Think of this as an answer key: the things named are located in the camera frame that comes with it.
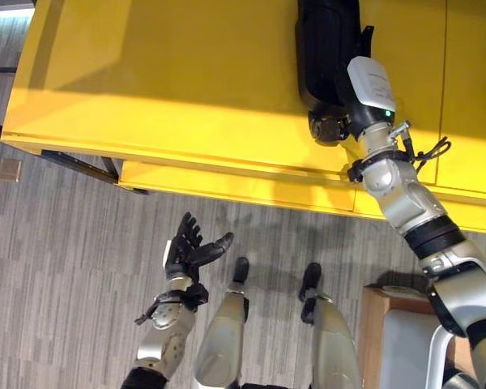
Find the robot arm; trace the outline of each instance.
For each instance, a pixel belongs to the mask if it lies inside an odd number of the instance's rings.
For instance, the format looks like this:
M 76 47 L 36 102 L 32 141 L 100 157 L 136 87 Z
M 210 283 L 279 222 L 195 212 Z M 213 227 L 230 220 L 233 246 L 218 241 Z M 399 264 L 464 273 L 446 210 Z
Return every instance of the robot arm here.
M 486 387 L 486 256 L 418 181 L 410 123 L 392 126 L 394 99 L 383 66 L 371 58 L 353 58 L 338 90 L 349 115 L 348 130 L 365 155 L 349 177 L 363 183 L 418 256 L 431 280 L 428 299 L 444 328 L 469 339 L 477 377 Z M 405 151 L 398 149 L 398 137 Z
M 200 247 L 202 236 L 190 213 L 186 213 L 173 238 L 165 264 L 168 291 L 135 320 L 151 320 L 151 330 L 139 345 L 131 372 L 122 389 L 161 389 L 173 376 L 184 355 L 185 341 L 194 326 L 198 306 L 209 293 L 199 283 L 198 269 L 221 257 L 230 247 L 233 234 Z

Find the white module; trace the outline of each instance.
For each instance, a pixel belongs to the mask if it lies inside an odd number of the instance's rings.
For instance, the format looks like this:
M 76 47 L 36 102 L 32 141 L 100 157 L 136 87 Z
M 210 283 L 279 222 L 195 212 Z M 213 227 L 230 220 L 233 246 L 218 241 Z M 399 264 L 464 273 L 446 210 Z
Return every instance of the white module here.
M 389 77 L 383 65 L 369 57 L 354 57 L 347 72 L 358 101 L 363 105 L 396 110 Z

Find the black glove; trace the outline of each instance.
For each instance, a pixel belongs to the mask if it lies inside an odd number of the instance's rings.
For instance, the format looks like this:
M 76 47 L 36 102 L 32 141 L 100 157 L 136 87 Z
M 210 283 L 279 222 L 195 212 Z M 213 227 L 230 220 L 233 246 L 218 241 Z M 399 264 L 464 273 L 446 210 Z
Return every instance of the black glove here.
M 182 273 L 190 277 L 195 284 L 198 283 L 198 268 L 225 254 L 234 239 L 233 233 L 226 233 L 216 242 L 200 247 L 203 237 L 199 232 L 200 227 L 196 225 L 196 219 L 187 212 L 169 248 L 165 263 L 165 274 L 168 279 Z

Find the robotic hand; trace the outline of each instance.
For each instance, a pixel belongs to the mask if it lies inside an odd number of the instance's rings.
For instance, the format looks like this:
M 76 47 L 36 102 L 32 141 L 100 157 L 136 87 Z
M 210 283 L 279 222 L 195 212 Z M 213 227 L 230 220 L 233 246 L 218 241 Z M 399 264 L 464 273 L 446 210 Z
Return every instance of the robotic hand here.
M 160 389 L 173 376 L 184 355 L 185 341 L 193 328 L 195 313 L 207 303 L 209 292 L 199 282 L 198 269 L 217 260 L 232 244 L 226 233 L 215 242 L 200 246 L 200 227 L 190 213 L 182 218 L 172 239 L 165 263 L 168 291 L 135 322 L 151 320 L 152 328 L 139 345 L 134 367 L 121 389 Z

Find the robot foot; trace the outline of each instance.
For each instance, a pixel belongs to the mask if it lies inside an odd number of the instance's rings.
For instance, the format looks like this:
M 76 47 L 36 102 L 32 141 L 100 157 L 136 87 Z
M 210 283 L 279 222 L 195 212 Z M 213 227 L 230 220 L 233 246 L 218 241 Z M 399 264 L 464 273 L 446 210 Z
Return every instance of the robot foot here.
M 236 261 L 236 269 L 234 270 L 233 282 L 244 284 L 246 277 L 249 275 L 250 263 L 245 257 L 240 257 Z
M 318 281 L 320 281 L 322 275 L 321 265 L 316 262 L 310 263 L 306 269 L 305 274 L 302 277 L 302 286 L 299 291 L 299 300 L 301 302 L 306 301 L 306 291 L 310 289 L 317 289 Z

